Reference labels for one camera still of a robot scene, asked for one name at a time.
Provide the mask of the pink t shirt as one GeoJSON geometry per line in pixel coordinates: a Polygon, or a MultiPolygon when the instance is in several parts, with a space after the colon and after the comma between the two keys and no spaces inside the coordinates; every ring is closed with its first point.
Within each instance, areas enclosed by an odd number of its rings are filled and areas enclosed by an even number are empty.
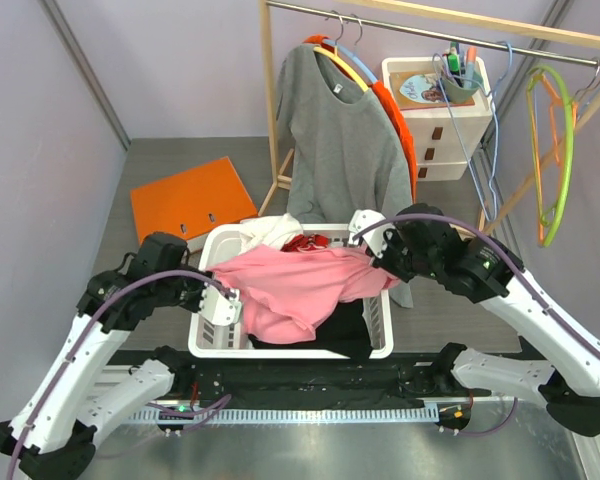
{"type": "Polygon", "coordinates": [[[347,247],[282,252],[258,246],[211,271],[239,291],[244,333],[278,345],[315,340],[338,303],[373,298],[400,283],[373,267],[362,249],[347,247]]]}

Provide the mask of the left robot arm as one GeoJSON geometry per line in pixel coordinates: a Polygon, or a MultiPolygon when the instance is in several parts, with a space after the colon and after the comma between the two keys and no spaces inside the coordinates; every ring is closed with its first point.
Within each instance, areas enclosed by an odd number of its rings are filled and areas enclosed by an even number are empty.
{"type": "Polygon", "coordinates": [[[76,479],[130,414],[166,394],[180,399],[191,391],[191,360],[162,346],[121,383],[87,398],[114,354],[155,310],[198,313],[213,300],[236,303],[235,292],[189,265],[189,256],[184,240],[155,232],[116,268],[89,280],[44,380],[16,416],[0,422],[0,453],[10,458],[7,478],[22,471],[31,479],[76,479]]]}

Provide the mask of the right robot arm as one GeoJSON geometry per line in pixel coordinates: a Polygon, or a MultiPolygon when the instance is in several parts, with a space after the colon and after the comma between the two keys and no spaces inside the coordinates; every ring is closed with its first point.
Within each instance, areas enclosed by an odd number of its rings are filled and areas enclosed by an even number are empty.
{"type": "Polygon", "coordinates": [[[504,393],[536,404],[581,436],[600,434],[600,339],[562,308],[504,245],[435,207],[414,204],[392,218],[364,211],[350,238],[373,265],[403,282],[441,285],[505,321],[541,355],[518,360],[449,343],[430,368],[437,391],[504,393]]]}

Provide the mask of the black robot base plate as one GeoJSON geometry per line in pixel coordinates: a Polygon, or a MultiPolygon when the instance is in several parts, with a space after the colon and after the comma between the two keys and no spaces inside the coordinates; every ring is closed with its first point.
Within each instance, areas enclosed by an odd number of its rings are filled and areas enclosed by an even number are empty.
{"type": "Polygon", "coordinates": [[[349,359],[203,359],[180,353],[190,371],[165,400],[196,400],[207,407],[228,395],[230,409],[381,410],[418,408],[434,398],[486,396],[432,373],[434,354],[349,359]]]}

